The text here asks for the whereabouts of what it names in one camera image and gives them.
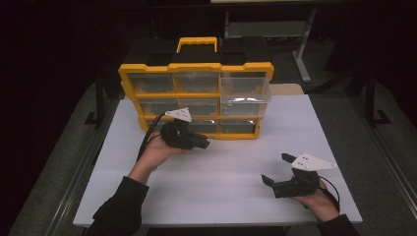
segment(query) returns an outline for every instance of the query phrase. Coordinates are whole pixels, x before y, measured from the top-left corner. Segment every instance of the wrist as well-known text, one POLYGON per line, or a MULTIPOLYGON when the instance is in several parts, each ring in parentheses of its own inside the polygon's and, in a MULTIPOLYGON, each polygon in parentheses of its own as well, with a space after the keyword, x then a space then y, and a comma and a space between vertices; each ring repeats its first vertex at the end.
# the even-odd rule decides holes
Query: wrist
POLYGON ((148 182, 149 176, 154 169, 138 161, 133 167, 133 169, 131 170, 131 172, 129 173, 128 177, 141 184, 146 185, 148 182))

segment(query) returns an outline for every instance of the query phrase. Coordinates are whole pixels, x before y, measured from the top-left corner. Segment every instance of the organizer handle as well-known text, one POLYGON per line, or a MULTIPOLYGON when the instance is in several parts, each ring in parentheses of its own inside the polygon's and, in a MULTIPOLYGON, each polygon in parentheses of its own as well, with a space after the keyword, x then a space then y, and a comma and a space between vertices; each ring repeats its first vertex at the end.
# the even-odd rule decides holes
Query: organizer handle
POLYGON ((177 53, 181 51, 182 45, 214 45, 214 52, 217 52, 217 38, 216 37, 181 37, 178 42, 177 53))

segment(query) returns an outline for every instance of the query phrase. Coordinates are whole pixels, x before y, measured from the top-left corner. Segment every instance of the white triangular marker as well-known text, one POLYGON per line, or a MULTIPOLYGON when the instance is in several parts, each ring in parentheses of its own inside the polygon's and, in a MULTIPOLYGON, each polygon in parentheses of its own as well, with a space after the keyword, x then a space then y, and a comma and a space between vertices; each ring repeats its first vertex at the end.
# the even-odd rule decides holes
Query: white triangular marker
POLYGON ((292 162, 291 166, 305 171, 335 169, 337 164, 330 163, 313 155, 302 153, 292 162))
POLYGON ((188 111, 188 107, 179 110, 166 111, 165 115, 187 122, 192 121, 190 111, 188 111))

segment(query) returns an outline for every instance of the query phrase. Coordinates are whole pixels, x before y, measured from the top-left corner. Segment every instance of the dark background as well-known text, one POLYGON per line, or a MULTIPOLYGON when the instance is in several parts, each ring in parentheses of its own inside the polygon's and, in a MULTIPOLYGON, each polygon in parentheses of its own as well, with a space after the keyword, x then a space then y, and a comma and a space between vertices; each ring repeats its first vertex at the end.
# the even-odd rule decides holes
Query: dark background
MULTIPOLYGON (((95 78, 104 78, 107 94, 117 97, 121 91, 117 69, 134 39, 223 34, 221 11, 130 10, 153 2, 0 2, 0 235, 13 225, 77 102, 95 78)), ((286 16, 263 11, 240 11, 234 20, 286 16)), ((283 12, 297 16, 294 13, 304 11, 288 7, 283 12)), ((335 40, 330 71, 342 73, 355 65, 372 69, 417 126, 417 36, 412 25, 416 11, 405 0, 323 7, 310 39, 335 40)))

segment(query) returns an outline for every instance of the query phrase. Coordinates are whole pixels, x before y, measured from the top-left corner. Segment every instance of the black cable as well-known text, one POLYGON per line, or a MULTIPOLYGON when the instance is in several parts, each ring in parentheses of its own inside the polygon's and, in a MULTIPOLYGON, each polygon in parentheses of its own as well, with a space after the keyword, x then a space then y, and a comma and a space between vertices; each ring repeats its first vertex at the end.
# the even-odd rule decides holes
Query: black cable
POLYGON ((139 149, 138 158, 136 158, 136 161, 138 161, 139 158, 141 158, 142 154, 145 151, 145 148, 147 148, 148 142, 150 142, 150 140, 149 140, 150 134, 152 134, 153 129, 155 128, 156 124, 159 122, 160 118, 162 118, 162 116, 164 116, 164 115, 165 115, 165 113, 160 113, 153 120, 152 124, 150 125, 149 129, 147 130, 147 133, 145 134, 144 139, 142 140, 141 148, 139 149))
POLYGON ((327 178, 325 178, 323 176, 319 176, 319 177, 321 179, 323 179, 323 180, 326 180, 326 182, 328 182, 329 184, 331 184, 331 186, 336 191, 336 193, 337 193, 337 199, 327 189, 324 189, 324 188, 322 188, 320 186, 318 187, 318 189, 320 189, 326 196, 328 196, 330 198, 330 200, 333 202, 334 206, 336 207, 337 211, 340 212, 340 195, 339 195, 339 192, 337 191, 336 187, 334 187, 334 185, 327 178))

